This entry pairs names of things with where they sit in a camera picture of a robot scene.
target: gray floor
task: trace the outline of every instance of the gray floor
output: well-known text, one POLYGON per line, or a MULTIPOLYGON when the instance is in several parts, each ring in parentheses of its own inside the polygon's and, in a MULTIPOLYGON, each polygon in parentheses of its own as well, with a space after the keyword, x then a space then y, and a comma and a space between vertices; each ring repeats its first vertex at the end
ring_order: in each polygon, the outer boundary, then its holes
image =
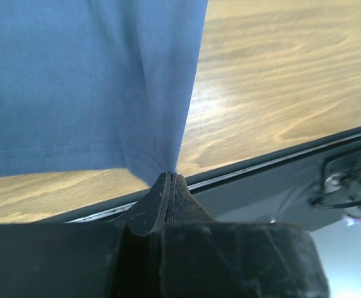
POLYGON ((336 222, 312 233, 332 298, 361 298, 361 225, 336 222))

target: blue cloth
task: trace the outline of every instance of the blue cloth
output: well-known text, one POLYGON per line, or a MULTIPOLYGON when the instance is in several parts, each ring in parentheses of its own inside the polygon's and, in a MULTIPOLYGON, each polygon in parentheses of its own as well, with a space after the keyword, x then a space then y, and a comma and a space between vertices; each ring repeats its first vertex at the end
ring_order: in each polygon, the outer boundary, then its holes
POLYGON ((207 0, 0 0, 0 176, 174 171, 207 0))

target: black metal frame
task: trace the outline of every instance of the black metal frame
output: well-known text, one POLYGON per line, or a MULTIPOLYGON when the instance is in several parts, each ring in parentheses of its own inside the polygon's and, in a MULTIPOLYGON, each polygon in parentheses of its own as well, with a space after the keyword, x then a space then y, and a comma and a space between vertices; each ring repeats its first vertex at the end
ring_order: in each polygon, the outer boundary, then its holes
MULTIPOLYGON (((192 195, 220 221, 293 222, 308 230, 341 219, 341 210, 312 210, 312 189, 324 162, 361 147, 361 127, 186 178, 192 195)), ((116 218, 147 191, 60 214, 42 222, 85 222, 116 218)))

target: wood grain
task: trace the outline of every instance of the wood grain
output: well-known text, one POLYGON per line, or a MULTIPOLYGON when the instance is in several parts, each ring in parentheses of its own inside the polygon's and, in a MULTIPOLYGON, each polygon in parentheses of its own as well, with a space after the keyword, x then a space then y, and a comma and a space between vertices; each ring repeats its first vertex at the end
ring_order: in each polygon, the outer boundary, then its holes
MULTIPOLYGON (((361 0, 210 0, 178 171, 185 176, 361 126, 361 0)), ((126 170, 0 178, 0 222, 146 186, 126 170)))

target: black cable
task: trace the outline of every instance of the black cable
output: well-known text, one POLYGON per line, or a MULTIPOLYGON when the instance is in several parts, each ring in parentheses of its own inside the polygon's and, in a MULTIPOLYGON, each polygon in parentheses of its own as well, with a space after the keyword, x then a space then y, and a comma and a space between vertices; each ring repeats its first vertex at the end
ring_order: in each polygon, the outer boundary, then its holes
POLYGON ((316 207, 318 209, 345 209, 350 207, 358 207, 361 206, 361 201, 357 202, 349 202, 349 203, 343 203, 343 204, 323 204, 327 198, 325 198, 325 195, 317 195, 318 199, 310 198, 310 203, 313 207, 316 207))

